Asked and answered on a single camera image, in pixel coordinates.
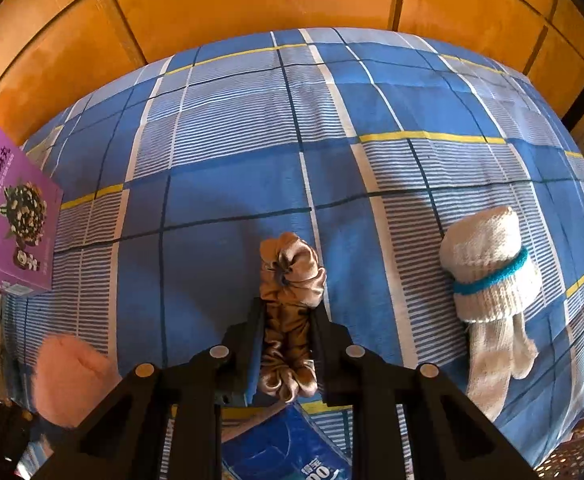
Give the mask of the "pink towel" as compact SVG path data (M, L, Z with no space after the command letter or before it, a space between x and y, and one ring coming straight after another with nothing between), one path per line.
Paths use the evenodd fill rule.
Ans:
M37 355L34 407L55 426L76 428L120 381L114 362L91 344L72 335L52 335Z

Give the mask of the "white knit gloves blue band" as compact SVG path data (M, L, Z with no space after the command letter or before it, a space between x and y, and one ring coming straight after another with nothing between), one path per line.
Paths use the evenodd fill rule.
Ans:
M443 238L440 263L454 278L457 316L469 327L467 396L493 422L505 406L510 380L527 377L538 356L524 312L542 290L542 274L509 206L454 223Z

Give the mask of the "brown satin scrunchie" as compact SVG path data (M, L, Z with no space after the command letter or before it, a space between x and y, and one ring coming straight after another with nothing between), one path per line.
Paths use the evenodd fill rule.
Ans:
M291 403L318 390L309 350L309 313L323 300L327 271L315 248L292 232L260 243L260 299L265 303L259 388Z

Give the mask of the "blue tissue packet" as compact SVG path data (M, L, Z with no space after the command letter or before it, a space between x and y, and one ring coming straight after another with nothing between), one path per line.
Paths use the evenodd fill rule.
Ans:
M297 403L271 406L226 430L221 461L234 479L351 477L351 460Z

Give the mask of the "purple snack carton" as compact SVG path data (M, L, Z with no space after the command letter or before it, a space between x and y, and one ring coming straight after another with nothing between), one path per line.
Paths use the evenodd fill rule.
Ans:
M14 296L52 287L63 191L0 128L0 291Z

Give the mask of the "blue plaid tablecloth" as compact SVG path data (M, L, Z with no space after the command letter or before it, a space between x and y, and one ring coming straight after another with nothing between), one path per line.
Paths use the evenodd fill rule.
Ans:
M509 206L542 290L525 313L538 356L497 427L538 464L584 412L584 156L508 66L386 30L262 32L124 75L24 148L64 204L52 289L3 312L22 402L53 334L122 372L212 346L257 295L261 241L284 232L316 248L354 341L464 386L438 248L452 223Z

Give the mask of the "orange wooden wardrobe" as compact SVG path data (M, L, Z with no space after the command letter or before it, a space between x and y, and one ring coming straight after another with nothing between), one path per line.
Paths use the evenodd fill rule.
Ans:
M0 0L0 125L22 140L165 56L307 26L410 32L468 48L530 77L559 115L584 89L582 0ZM584 117L575 131L584 134Z

